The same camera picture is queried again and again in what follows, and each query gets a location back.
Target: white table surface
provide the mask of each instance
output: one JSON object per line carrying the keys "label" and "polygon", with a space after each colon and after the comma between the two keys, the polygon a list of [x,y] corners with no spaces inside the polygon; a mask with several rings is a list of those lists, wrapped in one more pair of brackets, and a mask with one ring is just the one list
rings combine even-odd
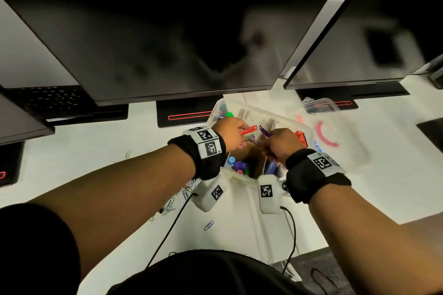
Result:
{"label": "white table surface", "polygon": [[[277,80],[271,91],[230,94],[226,97],[289,116],[300,106],[295,91],[284,91]],[[443,117],[443,91],[423,76],[402,81],[411,96],[358,100],[359,109],[342,114],[352,122],[370,164],[349,174],[354,188],[398,223],[443,211],[443,154],[416,124]],[[129,106],[124,121],[60,126],[56,134],[27,141],[19,182],[0,189],[0,207],[22,203],[90,171],[150,152],[178,136],[185,126],[158,129],[154,102]],[[184,197],[175,197],[177,209],[157,214],[104,259],[80,285],[79,294],[105,294],[109,287],[145,268],[174,221]],[[327,246],[306,205],[290,198],[284,205],[296,220],[300,253]],[[203,228],[210,221],[214,225]],[[286,259],[292,236],[284,215],[262,215],[254,188],[231,183],[209,212],[189,203],[154,262],[170,252],[214,248],[232,250],[274,262]]]}

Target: black keyboard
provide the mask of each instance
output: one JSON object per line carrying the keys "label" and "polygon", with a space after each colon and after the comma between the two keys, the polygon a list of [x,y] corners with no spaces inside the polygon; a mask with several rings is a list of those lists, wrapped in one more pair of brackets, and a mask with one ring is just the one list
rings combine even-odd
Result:
{"label": "black keyboard", "polygon": [[41,119],[73,117],[99,109],[80,86],[15,88],[8,91],[23,109]]}

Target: person's right arm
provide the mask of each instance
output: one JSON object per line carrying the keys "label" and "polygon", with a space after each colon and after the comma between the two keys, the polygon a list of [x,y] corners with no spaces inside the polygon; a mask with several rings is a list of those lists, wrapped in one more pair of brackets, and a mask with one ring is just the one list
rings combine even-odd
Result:
{"label": "person's right arm", "polygon": [[[274,130],[264,153],[285,164],[303,148],[288,129]],[[443,291],[443,263],[350,186],[328,184],[309,210],[358,294],[431,295]]]}

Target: person's left hand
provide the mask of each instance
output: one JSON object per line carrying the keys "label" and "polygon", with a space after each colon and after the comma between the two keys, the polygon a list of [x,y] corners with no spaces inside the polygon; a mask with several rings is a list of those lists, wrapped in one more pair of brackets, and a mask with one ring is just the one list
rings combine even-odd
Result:
{"label": "person's left hand", "polygon": [[212,129],[223,138],[227,153],[236,148],[246,147],[246,142],[240,132],[248,128],[249,126],[243,120],[234,117],[219,119],[219,121],[212,126]]}

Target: black shirt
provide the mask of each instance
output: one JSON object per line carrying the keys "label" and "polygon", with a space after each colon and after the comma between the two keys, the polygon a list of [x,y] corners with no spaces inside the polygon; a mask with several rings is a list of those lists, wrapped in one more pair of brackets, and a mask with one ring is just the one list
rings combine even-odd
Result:
{"label": "black shirt", "polygon": [[[2,294],[76,294],[80,256],[69,227],[35,204],[0,209]],[[227,251],[175,254],[113,286],[110,295],[312,292],[250,257]]]}

